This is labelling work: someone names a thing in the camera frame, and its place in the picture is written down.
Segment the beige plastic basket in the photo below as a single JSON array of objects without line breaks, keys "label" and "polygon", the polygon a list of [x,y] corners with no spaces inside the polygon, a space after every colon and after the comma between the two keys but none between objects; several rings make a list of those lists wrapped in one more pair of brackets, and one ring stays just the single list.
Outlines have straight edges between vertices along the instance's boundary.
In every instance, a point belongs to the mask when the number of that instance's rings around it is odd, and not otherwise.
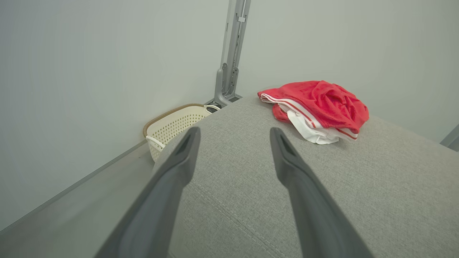
[{"label": "beige plastic basket", "polygon": [[144,126],[143,134],[150,147],[153,160],[156,162],[161,151],[174,136],[212,114],[207,110],[208,107],[220,109],[214,105],[188,104],[149,121]]}]

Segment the white fabric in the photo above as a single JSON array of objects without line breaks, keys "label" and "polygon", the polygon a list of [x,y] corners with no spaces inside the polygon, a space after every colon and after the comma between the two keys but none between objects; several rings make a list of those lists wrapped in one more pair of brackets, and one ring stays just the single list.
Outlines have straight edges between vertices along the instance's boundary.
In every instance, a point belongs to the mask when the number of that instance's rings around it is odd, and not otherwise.
[{"label": "white fabric", "polygon": [[317,144],[329,144],[339,141],[339,138],[356,140],[358,136],[358,134],[354,134],[348,128],[324,128],[306,108],[294,100],[276,99],[265,93],[261,94],[260,99],[265,103],[277,103],[287,113],[287,117],[293,126],[307,141]]}]

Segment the basket rim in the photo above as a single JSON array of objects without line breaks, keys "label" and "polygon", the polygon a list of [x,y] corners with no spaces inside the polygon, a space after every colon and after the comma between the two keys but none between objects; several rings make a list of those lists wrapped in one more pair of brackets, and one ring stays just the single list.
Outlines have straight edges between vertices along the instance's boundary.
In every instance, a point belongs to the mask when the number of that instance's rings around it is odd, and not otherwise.
[{"label": "basket rim", "polygon": [[186,108],[186,107],[204,107],[204,105],[203,105],[203,104],[197,104],[197,103],[186,104],[186,105],[183,105],[183,106],[174,108],[174,109],[172,109],[172,110],[170,110],[170,111],[167,111],[166,113],[164,113],[164,114],[162,114],[162,115],[159,115],[158,117],[156,117],[156,118],[154,118],[154,119],[148,121],[148,123],[145,124],[145,126],[144,126],[144,128],[143,128],[144,137],[147,136],[146,131],[147,131],[147,129],[148,129],[148,127],[149,127],[150,125],[152,125],[153,123],[159,121],[160,119],[165,118],[166,116],[168,116],[168,115],[170,115],[170,114],[172,114],[172,113],[174,113],[174,112],[176,112],[176,111],[178,111],[178,110],[180,110],[180,109],[184,109],[184,108]]}]

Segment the gray sofa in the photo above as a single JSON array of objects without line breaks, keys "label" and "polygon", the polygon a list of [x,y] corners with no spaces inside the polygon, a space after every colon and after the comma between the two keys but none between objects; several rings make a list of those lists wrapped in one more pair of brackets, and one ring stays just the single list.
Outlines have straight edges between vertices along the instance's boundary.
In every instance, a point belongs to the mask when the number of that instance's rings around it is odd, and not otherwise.
[{"label": "gray sofa", "polygon": [[376,257],[459,256],[457,152],[374,116],[356,142],[316,145],[271,109],[244,97],[196,124],[202,140],[172,256],[302,256],[290,199],[274,171],[271,127],[285,132]]}]

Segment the folded garment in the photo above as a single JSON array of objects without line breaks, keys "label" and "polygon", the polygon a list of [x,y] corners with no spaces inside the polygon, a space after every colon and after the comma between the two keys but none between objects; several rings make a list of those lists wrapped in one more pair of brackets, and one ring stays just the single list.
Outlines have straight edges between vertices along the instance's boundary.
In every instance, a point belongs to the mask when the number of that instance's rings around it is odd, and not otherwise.
[{"label": "folded garment", "polygon": [[260,91],[258,97],[274,103],[279,121],[292,123],[303,138],[318,144],[356,140],[369,118],[368,108],[354,94],[326,81],[285,84]]}]

